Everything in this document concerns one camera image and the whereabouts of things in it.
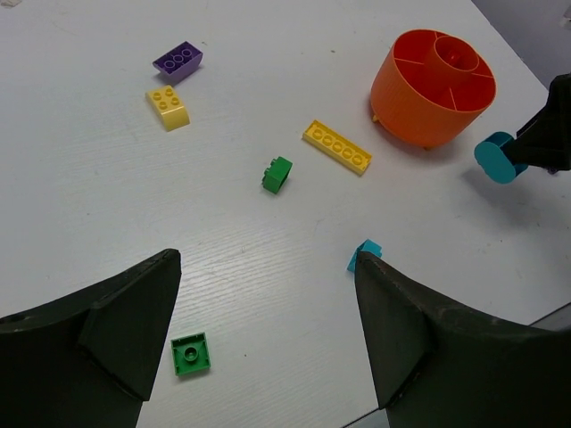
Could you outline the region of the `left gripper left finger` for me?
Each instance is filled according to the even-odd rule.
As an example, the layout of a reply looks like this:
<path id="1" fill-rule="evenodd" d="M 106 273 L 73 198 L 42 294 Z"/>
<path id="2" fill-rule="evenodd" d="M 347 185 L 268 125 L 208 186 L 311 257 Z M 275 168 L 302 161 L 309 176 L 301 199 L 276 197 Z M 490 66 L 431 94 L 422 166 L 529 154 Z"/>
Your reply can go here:
<path id="1" fill-rule="evenodd" d="M 134 427 L 153 391 L 181 278 L 166 249 L 1 319 L 3 427 Z"/>

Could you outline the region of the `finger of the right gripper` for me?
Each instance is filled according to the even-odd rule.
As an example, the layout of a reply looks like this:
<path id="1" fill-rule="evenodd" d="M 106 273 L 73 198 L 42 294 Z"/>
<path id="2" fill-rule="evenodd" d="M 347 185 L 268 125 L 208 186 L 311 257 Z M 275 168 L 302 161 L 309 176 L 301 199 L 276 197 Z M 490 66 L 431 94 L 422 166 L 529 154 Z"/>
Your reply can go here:
<path id="1" fill-rule="evenodd" d="M 517 131 L 506 156 L 514 164 L 570 170 L 570 74 L 550 83 L 546 104 Z"/>

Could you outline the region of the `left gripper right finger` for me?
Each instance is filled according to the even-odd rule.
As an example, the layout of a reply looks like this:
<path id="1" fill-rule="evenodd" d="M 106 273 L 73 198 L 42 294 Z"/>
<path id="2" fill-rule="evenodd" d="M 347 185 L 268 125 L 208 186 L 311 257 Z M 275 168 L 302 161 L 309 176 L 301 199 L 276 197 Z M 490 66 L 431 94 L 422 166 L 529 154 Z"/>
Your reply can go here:
<path id="1" fill-rule="evenodd" d="M 567 427 L 570 333 L 488 315 L 361 252 L 354 282 L 392 427 Z"/>

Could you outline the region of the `teal rounded lego brick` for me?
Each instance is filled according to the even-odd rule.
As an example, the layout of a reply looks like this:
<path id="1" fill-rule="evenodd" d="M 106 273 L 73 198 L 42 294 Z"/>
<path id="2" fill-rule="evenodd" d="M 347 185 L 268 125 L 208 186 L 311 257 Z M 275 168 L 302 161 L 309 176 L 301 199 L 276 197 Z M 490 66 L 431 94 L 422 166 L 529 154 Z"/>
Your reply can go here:
<path id="1" fill-rule="evenodd" d="M 528 168 L 525 164 L 513 163 L 504 153 L 504 146 L 514 141 L 511 134 L 498 131 L 488 136 L 474 149 L 476 162 L 495 183 L 509 184 Z"/>

